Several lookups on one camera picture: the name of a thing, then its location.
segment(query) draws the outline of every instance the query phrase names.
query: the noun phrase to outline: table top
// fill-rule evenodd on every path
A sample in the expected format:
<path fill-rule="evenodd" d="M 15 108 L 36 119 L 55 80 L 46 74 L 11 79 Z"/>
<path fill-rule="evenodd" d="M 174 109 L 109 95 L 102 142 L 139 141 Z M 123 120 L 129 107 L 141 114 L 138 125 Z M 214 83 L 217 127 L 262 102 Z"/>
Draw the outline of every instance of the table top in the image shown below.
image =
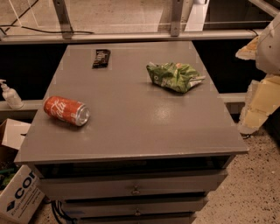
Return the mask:
<path fill-rule="evenodd" d="M 111 51 L 92 69 L 96 49 Z M 190 64 L 206 79 L 186 94 L 153 85 L 149 62 Z M 235 155 L 248 151 L 189 41 L 69 45 L 45 94 L 84 102 L 88 122 L 76 127 L 40 108 L 19 164 Z"/>

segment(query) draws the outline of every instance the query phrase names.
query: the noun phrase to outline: gray drawer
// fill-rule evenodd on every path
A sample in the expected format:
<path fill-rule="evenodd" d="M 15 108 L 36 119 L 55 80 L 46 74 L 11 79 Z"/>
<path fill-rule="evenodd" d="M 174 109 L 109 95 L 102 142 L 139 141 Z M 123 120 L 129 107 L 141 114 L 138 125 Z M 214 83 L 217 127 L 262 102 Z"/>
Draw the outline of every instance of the gray drawer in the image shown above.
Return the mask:
<path fill-rule="evenodd" d="M 101 199 L 92 202 L 65 203 L 62 209 L 72 218 L 143 216 L 150 214 L 177 214 L 199 211 L 207 203 L 206 197 L 184 194 L 145 196 L 121 199 Z"/>
<path fill-rule="evenodd" d="M 196 216 L 192 213 L 151 215 L 137 218 L 97 218 L 79 220 L 79 224 L 191 224 Z"/>
<path fill-rule="evenodd" d="M 38 188 L 50 200 L 113 198 L 167 193 L 214 191 L 227 176 L 225 170 L 41 179 Z"/>

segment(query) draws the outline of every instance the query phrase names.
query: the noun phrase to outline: soda can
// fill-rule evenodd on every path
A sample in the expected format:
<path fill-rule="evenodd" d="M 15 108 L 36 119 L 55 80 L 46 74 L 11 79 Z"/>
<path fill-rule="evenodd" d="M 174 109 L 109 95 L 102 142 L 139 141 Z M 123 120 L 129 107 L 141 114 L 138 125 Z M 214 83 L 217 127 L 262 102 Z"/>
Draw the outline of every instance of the soda can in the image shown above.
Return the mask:
<path fill-rule="evenodd" d="M 51 117 L 81 126 L 88 121 L 88 107 L 80 102 L 61 96 L 50 96 L 44 102 L 44 111 Z"/>

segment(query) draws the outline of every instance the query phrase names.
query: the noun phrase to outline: plastic bag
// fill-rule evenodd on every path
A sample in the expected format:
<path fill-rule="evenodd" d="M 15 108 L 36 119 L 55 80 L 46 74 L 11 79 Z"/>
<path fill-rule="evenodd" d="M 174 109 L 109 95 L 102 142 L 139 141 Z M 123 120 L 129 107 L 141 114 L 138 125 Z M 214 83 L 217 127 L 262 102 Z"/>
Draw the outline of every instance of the plastic bag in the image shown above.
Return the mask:
<path fill-rule="evenodd" d="M 147 70 L 153 83 L 182 94 L 205 79 L 205 76 L 200 75 L 188 64 L 166 63 L 155 65 L 150 62 Z"/>

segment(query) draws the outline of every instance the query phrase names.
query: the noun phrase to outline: hand sanitizer bottle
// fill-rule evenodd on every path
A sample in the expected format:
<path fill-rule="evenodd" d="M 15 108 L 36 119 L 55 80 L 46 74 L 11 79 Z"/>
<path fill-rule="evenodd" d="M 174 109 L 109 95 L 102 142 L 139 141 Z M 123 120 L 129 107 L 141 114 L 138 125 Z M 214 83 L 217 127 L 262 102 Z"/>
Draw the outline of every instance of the hand sanitizer bottle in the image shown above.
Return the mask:
<path fill-rule="evenodd" d="M 24 106 L 23 101 L 21 100 L 15 89 L 10 88 L 6 84 L 4 84 L 5 81 L 6 80 L 0 80 L 1 88 L 3 90 L 3 98 L 7 101 L 8 105 L 12 109 L 20 109 L 22 106 Z"/>

